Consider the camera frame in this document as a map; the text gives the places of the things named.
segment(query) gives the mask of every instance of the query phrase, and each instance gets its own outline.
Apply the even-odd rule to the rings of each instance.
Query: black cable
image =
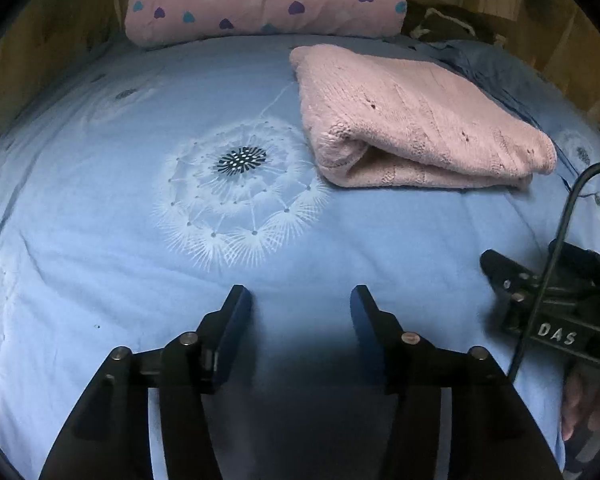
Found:
[[[560,258],[560,252],[562,251],[562,246],[564,245],[564,239],[566,238],[567,230],[569,229],[571,214],[573,213],[573,207],[576,204],[578,195],[582,191],[584,185],[598,174],[600,174],[600,162],[594,164],[593,166],[589,166],[585,171],[583,171],[580,174],[580,176],[576,179],[576,182],[573,184],[573,189],[571,189],[571,192],[569,193],[567,203],[564,205],[564,210],[562,211],[560,224],[558,225],[558,232],[555,235],[554,251],[549,256],[549,260],[547,261],[546,265],[544,266],[544,270],[542,271],[540,288],[538,289],[538,294],[536,294],[534,306],[531,308],[529,319],[526,322],[525,329],[522,333],[522,336],[520,336],[520,339],[518,340],[516,351],[513,354],[513,358],[511,359],[511,366],[509,367],[508,375],[509,380],[511,382],[516,380],[518,370],[520,369],[520,364],[522,363],[522,358],[524,357],[526,348],[529,345],[529,340],[531,339],[531,331],[533,330],[534,324],[536,323],[536,318],[538,317],[538,313],[540,312],[540,306],[542,305],[542,301],[544,300],[544,294],[549,285],[549,280],[551,279],[554,273],[555,266],[558,263],[558,258]]]

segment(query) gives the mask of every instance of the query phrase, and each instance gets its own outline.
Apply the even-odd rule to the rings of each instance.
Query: folded blanket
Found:
[[[525,187],[554,170],[544,133],[435,63],[326,44],[290,61],[318,168],[338,186]]]

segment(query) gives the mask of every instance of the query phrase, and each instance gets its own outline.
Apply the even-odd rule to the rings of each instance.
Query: blue fabric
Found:
[[[113,347],[194,330],[234,283],[253,293],[253,321],[229,382],[205,397],[228,480],[376,476],[395,399],[363,381],[355,285],[405,330],[457,351],[484,345],[508,367],[514,341],[478,259],[493,248],[540,269],[567,196],[560,176],[526,192],[325,184],[288,62],[324,42],[425,59],[311,36],[117,43],[0,140],[0,445],[26,479]],[[570,240],[600,250],[593,197]],[[532,348],[516,381],[560,463],[562,364]]]
[[[538,72],[505,50],[477,41],[417,43],[414,48],[452,67],[520,119],[546,133],[558,155],[557,173],[572,186],[600,162],[600,132]],[[583,194],[600,191],[600,176]]]

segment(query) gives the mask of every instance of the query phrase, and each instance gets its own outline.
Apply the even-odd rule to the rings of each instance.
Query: screw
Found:
[[[120,361],[120,359],[124,359],[129,354],[131,354],[131,350],[129,348],[126,346],[119,346],[111,351],[109,357],[111,357],[114,361]]]
[[[195,332],[185,332],[180,335],[178,340],[180,341],[180,344],[184,346],[195,345],[198,342],[198,334]]]
[[[402,342],[407,343],[407,345],[417,345],[420,342],[420,336],[415,332],[404,332]]]
[[[478,361],[484,361],[489,357],[489,351],[484,346],[473,346],[469,348],[469,355]]]

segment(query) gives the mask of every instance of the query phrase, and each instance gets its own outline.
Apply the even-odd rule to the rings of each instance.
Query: pillow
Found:
[[[406,0],[129,0],[125,27],[139,46],[232,34],[400,32]]]

